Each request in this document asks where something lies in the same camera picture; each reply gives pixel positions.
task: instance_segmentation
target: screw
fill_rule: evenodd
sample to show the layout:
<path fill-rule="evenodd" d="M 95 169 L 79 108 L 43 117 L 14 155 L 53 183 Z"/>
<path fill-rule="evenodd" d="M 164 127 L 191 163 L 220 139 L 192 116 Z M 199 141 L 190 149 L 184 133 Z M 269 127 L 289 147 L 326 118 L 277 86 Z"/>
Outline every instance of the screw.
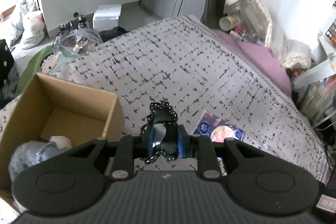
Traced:
<path fill-rule="evenodd" d="M 207 179 L 217 179 L 221 174 L 216 170 L 206 170 L 203 175 Z"/>
<path fill-rule="evenodd" d="M 115 179 L 125 179 L 128 177 L 128 172 L 125 170 L 115 170 L 112 173 L 112 177 L 114 177 Z"/>

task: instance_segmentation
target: purple tissue package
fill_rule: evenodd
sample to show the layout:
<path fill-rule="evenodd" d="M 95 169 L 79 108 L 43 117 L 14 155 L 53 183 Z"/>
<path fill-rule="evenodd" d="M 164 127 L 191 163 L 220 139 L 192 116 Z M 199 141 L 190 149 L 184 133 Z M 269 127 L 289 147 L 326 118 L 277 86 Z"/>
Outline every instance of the purple tissue package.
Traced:
<path fill-rule="evenodd" d="M 205 110 L 193 135 L 207 136 L 213 142 L 222 143 L 225 138 L 235 138 L 241 141 L 245 132 Z"/>

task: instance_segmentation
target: white sticker with red border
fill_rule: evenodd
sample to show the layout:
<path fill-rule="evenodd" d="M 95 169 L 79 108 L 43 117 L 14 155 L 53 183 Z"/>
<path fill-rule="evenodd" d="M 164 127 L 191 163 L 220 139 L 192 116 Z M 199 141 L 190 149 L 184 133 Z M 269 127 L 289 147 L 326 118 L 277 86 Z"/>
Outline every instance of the white sticker with red border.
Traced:
<path fill-rule="evenodd" d="M 322 195 L 316 207 L 331 213 L 336 213 L 336 198 Z"/>

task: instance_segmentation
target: green leaf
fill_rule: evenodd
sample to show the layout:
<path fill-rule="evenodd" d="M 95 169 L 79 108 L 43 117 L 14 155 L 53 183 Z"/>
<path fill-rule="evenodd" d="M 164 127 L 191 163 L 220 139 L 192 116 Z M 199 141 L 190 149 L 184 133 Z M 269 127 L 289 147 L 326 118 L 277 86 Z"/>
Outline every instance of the green leaf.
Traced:
<path fill-rule="evenodd" d="M 53 46 L 47 46 L 44 49 L 40 50 L 35 56 L 29 61 L 27 68 L 22 73 L 18 83 L 17 88 L 15 92 L 15 96 L 20 95 L 23 90 L 26 88 L 27 84 L 33 77 L 33 75 L 41 71 L 41 62 L 42 60 L 49 55 L 50 53 L 53 53 Z"/>

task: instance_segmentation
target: blue logo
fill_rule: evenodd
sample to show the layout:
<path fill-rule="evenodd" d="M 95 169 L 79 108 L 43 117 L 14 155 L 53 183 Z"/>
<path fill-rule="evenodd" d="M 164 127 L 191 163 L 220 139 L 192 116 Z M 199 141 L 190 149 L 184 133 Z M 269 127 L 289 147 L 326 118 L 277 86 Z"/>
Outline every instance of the blue logo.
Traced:
<path fill-rule="evenodd" d="M 209 123 L 208 122 L 201 122 L 199 125 L 199 131 L 202 135 L 207 135 L 209 132 Z"/>

